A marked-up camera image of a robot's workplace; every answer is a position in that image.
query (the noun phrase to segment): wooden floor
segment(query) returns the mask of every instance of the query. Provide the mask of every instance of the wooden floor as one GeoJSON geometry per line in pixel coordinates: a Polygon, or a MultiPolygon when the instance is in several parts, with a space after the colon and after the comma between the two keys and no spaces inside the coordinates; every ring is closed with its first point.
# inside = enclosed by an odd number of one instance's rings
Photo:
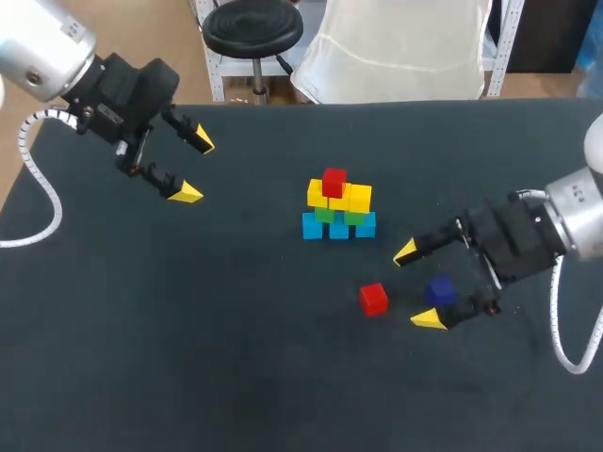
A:
{"type": "MultiPolygon", "coordinates": [[[[61,0],[60,3],[94,30],[101,57],[116,52],[139,67],[161,57],[181,76],[176,103],[211,102],[201,35],[187,0],[61,0]]],[[[509,74],[501,97],[571,97],[578,83],[579,75],[575,73],[509,74]]],[[[5,106],[0,110],[0,207],[21,167],[16,150],[19,124],[41,106],[8,84],[5,106]]]]}

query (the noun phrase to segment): black cabinet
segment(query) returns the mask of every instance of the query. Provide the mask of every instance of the black cabinet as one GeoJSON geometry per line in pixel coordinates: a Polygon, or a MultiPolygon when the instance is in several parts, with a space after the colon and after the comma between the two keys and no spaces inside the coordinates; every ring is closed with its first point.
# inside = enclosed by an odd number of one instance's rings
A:
{"type": "MultiPolygon", "coordinates": [[[[493,0],[489,28],[499,36],[500,0],[493,0]]],[[[513,44],[509,73],[570,73],[596,0],[526,0],[513,44]]]]}

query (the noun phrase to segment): screw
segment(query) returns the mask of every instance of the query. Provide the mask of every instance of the screw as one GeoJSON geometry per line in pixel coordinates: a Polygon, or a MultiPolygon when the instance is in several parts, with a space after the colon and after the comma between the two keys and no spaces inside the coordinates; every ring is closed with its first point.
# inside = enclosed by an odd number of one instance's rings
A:
{"type": "Polygon", "coordinates": [[[86,108],[84,108],[83,114],[84,114],[84,118],[90,119],[94,115],[94,110],[92,108],[90,108],[89,106],[87,106],[86,108]]]}
{"type": "Polygon", "coordinates": [[[41,76],[38,73],[34,73],[33,71],[27,71],[25,74],[25,79],[29,82],[30,85],[36,87],[37,85],[41,85],[41,76]]]}

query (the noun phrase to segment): blue block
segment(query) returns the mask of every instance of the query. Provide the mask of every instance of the blue block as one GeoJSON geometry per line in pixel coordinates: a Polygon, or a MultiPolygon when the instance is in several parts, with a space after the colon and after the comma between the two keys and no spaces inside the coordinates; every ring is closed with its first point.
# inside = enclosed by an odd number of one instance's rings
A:
{"type": "Polygon", "coordinates": [[[425,292],[425,299],[432,307],[452,304],[456,301],[456,290],[448,276],[439,276],[430,281],[425,292]]]}
{"type": "Polygon", "coordinates": [[[343,222],[343,212],[335,212],[335,221],[329,225],[329,238],[332,240],[350,238],[350,226],[343,222]]]}
{"type": "Polygon", "coordinates": [[[314,212],[301,215],[301,228],[304,240],[317,240],[322,238],[322,223],[314,217],[314,212]]]}
{"type": "Polygon", "coordinates": [[[377,232],[377,216],[374,212],[368,212],[362,226],[356,226],[356,238],[375,238],[377,232]]]}

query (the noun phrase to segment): stool seat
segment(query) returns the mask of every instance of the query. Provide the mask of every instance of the stool seat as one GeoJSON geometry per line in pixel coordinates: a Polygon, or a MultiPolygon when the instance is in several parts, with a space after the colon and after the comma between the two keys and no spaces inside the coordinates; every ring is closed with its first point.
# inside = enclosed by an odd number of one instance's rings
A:
{"type": "Polygon", "coordinates": [[[279,55],[303,34],[300,12],[287,0],[235,0],[204,20],[205,44],[217,54],[239,59],[279,55]]]}

